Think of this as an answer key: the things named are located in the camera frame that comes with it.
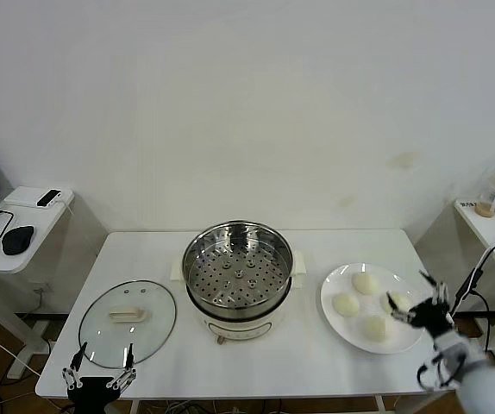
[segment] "robotic hand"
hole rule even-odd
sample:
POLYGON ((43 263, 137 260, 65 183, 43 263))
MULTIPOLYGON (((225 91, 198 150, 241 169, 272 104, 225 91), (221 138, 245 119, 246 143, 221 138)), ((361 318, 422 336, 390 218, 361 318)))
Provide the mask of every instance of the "robotic hand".
POLYGON ((75 414, 104 414, 104 407, 117 400, 136 378, 133 368, 133 344, 128 346, 127 361, 117 377, 80 377, 78 370, 85 355, 86 342, 73 356, 69 368, 63 369, 67 384, 67 397, 75 405, 75 414))
POLYGON ((434 288, 434 294, 408 312, 401 311, 387 294, 392 316, 414 328, 425 328, 434 341, 438 354, 418 369, 418 383, 426 391, 438 391, 455 381, 460 384, 457 392, 465 412, 495 413, 495 367, 478 346, 456 332, 453 319, 448 314, 447 286, 425 273, 421 274, 434 288), (441 374, 443 361, 450 374, 448 379, 441 374), (437 382, 434 386, 426 386, 422 375, 434 367, 437 367, 437 382))

